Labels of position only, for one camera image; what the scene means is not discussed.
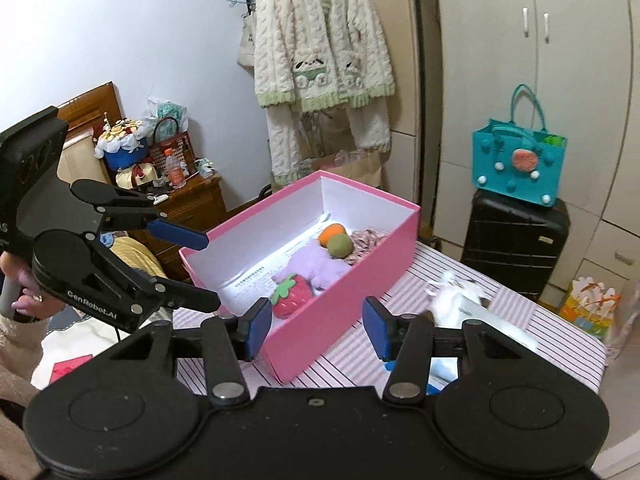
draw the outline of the red strawberry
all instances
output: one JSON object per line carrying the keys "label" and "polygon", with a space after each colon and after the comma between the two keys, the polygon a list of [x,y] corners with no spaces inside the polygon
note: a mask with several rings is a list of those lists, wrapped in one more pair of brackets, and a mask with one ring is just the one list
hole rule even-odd
{"label": "red strawberry", "polygon": [[271,297],[273,313],[280,319],[287,319],[313,296],[311,287],[302,276],[290,274],[276,287]]}

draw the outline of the purple plush toy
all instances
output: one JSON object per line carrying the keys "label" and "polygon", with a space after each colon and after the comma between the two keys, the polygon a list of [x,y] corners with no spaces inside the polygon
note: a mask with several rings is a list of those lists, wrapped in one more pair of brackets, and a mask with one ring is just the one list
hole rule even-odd
{"label": "purple plush toy", "polygon": [[334,260],[315,238],[291,256],[287,266],[273,276],[276,283],[282,282],[290,274],[302,276],[315,288],[329,288],[332,283],[345,275],[351,266],[343,260]]}

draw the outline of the teal felt bag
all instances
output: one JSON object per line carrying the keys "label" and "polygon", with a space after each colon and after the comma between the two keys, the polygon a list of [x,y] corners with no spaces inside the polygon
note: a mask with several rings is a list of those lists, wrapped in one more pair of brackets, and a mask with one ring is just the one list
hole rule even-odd
{"label": "teal felt bag", "polygon": [[[516,97],[525,91],[542,120],[542,130],[518,126]],[[479,189],[551,207],[556,201],[567,138],[548,133],[542,107],[531,88],[518,85],[508,123],[489,119],[473,133],[473,181]]]}

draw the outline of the human hand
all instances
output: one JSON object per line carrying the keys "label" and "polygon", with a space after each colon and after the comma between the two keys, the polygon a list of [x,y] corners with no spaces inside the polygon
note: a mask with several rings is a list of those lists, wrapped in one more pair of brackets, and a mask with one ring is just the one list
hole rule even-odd
{"label": "human hand", "polygon": [[20,314],[46,319],[65,307],[64,301],[40,290],[27,262],[18,256],[7,252],[0,254],[0,269],[7,278],[24,287],[20,298],[12,304]]}

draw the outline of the screw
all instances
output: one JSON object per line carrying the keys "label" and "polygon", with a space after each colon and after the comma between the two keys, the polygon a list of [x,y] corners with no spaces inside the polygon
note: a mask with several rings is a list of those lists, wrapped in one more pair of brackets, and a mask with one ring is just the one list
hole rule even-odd
{"label": "screw", "polygon": [[413,399],[420,391],[420,386],[413,383],[396,383],[389,388],[389,393],[396,399]]}
{"label": "screw", "polygon": [[244,386],[239,383],[220,383],[211,392],[219,399],[236,399],[244,393]]}

